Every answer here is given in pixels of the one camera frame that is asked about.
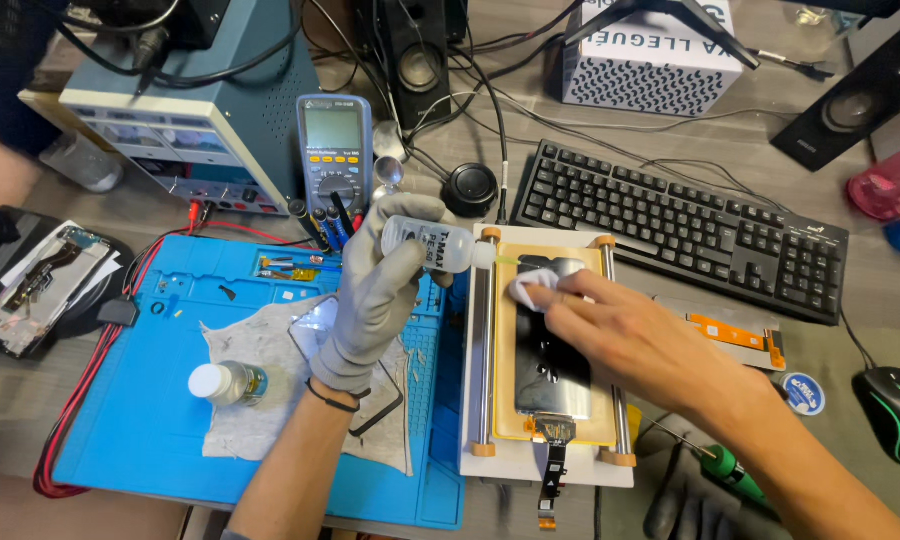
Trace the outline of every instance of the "gloved hand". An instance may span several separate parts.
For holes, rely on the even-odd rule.
[[[444,202],[433,197],[400,193],[373,204],[343,250],[336,322],[310,359],[313,374],[327,387],[351,394],[367,390],[373,364],[403,332],[414,310],[427,251],[419,241],[407,240],[384,258],[380,236],[394,215],[456,224]],[[444,289],[453,285],[453,275],[432,272],[431,277]]]
[[[699,446],[714,441],[674,414],[661,422]],[[646,432],[635,449],[640,467],[667,467],[663,482],[643,522],[653,540],[731,540],[737,529],[741,501],[701,472],[690,447],[658,427]],[[669,455],[669,462],[664,459]]]

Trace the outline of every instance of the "white cloth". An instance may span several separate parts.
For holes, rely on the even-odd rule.
[[[510,285],[506,287],[506,292],[508,292],[510,297],[513,300],[516,300],[518,304],[526,306],[534,312],[543,313],[543,309],[538,309],[537,306],[534,305],[534,302],[530,299],[530,295],[527,294],[526,287],[540,286],[547,289],[557,290],[557,282],[559,282],[560,280],[560,276],[558,276],[557,273],[549,268],[530,270],[529,272],[517,274],[516,277],[513,278],[513,281],[510,282]]]
[[[263,368],[267,378],[264,399],[256,405],[214,407],[210,430],[203,439],[205,458],[260,461],[274,446],[297,403],[309,391],[304,382],[311,376],[300,349],[288,334],[291,318],[310,312],[326,298],[265,305],[249,318],[221,329],[209,329],[201,324],[203,337],[210,347],[210,362],[253,364]],[[407,352],[403,343],[395,339],[380,362],[406,397]],[[362,426],[372,417],[372,411],[380,411],[386,406],[386,403],[378,402],[393,402],[393,392],[381,390],[384,384],[393,387],[378,364],[370,385],[373,391],[361,400],[360,412],[354,416],[351,429]],[[359,438],[348,433],[342,451],[412,476],[406,399]]]

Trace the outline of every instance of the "plastic dropper bottle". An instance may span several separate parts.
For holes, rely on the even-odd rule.
[[[233,360],[197,366],[190,374],[190,393],[217,407],[255,406],[267,392],[267,374],[261,368]]]
[[[407,240],[422,243],[427,249],[423,265],[441,272],[458,274],[470,266],[489,270],[497,259],[497,248],[488,242],[478,242],[466,228],[402,215],[387,219],[380,238],[384,257]]]

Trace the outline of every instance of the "keyboard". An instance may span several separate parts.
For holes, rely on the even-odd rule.
[[[617,240],[615,261],[838,324],[850,233],[541,140],[510,223]]]

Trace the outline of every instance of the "black mouse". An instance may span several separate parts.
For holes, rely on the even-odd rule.
[[[853,393],[883,451],[900,464],[900,368],[876,367],[855,374]]]

